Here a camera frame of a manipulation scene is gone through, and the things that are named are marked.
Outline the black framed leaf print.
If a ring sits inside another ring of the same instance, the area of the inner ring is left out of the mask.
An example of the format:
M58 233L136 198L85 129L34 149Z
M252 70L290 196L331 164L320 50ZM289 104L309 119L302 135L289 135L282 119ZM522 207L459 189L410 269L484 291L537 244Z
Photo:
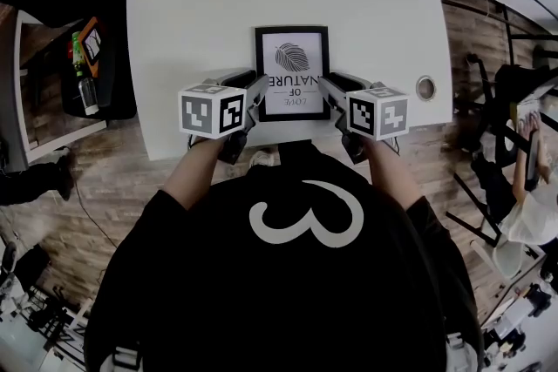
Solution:
M269 77L259 104L262 122L328 120L330 107L319 80L330 72L326 26L255 28L256 72Z

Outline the dark table with white legs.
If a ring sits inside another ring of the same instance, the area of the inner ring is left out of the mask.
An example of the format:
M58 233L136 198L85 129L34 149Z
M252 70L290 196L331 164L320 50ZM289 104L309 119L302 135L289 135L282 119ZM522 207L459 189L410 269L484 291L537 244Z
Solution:
M0 7L0 138L9 172L23 171L30 163L107 127L105 121L93 120L46 143L29 142L20 85L21 29L23 24L39 23L23 11Z

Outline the person's right forearm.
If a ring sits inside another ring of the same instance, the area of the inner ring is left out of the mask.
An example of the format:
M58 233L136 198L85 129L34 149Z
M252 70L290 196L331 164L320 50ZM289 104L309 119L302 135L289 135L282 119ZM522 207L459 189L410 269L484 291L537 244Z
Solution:
M384 141L363 139L372 184L392 196L406 211L423 197L406 163Z

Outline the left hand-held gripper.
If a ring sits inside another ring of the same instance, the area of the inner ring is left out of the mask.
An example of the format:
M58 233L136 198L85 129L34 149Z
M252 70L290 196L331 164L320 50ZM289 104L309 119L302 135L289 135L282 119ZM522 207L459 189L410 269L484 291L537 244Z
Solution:
M226 137L218 160L233 165L255 126L253 110L265 99L269 76L252 69L226 73L188 86L178 94L180 131L188 145Z

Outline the person's white shoe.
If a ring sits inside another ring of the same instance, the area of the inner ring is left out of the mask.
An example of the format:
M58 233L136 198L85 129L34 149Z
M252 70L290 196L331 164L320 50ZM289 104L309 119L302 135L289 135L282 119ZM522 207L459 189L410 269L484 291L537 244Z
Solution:
M278 158L278 154L276 152L271 152L268 150L259 150L257 151L250 159L249 166L279 166L280 159Z

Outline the clear bottle with white cap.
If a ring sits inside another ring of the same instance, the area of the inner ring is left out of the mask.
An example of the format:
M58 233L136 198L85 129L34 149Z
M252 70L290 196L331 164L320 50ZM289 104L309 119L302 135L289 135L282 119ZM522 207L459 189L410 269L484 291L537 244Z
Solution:
M77 72L78 90L86 116L91 116L99 111L95 83L92 77L86 76L82 71Z

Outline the orange block with printed marker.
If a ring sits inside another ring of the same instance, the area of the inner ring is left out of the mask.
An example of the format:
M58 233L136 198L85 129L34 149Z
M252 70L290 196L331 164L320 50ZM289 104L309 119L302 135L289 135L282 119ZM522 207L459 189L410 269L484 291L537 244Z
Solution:
M78 35L82 54L94 78L99 76L101 38L101 27L96 17L93 17Z

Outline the person's left forearm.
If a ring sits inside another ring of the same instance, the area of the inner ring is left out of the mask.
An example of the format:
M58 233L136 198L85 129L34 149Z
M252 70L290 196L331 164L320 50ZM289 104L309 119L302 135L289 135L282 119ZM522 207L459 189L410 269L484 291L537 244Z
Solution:
M162 190L185 209L194 206L208 193L226 139L204 139L193 145L175 167Z

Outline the person's black printed shirt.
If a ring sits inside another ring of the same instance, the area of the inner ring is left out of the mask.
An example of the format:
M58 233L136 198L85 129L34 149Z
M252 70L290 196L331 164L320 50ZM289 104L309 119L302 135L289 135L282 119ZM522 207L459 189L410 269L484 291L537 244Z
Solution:
M309 141L214 183L162 188L105 271L87 372L480 372L463 257L423 195L407 211Z

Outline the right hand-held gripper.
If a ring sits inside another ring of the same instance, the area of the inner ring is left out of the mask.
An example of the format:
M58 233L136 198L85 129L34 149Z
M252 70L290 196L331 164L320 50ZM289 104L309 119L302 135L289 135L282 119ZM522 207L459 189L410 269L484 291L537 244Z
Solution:
M338 71L320 77L318 89L326 103L341 113L336 128L355 165L366 159L362 139L382 141L409 132L406 93Z

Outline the green drink bottle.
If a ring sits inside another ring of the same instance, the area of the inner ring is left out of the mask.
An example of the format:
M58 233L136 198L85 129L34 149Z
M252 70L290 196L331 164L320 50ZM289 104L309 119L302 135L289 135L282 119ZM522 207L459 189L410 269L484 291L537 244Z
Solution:
M72 43L72 65L78 77L84 74L85 58L81 51L81 46L78 40L79 32L76 31L71 36Z

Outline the white plastic chair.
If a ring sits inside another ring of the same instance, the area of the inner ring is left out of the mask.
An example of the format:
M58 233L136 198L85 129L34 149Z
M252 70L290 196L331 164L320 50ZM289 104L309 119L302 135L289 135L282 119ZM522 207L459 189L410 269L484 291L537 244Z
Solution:
M472 240L470 247L505 282L526 273L544 255L538 247L511 242L504 236L500 237L496 247L484 240Z

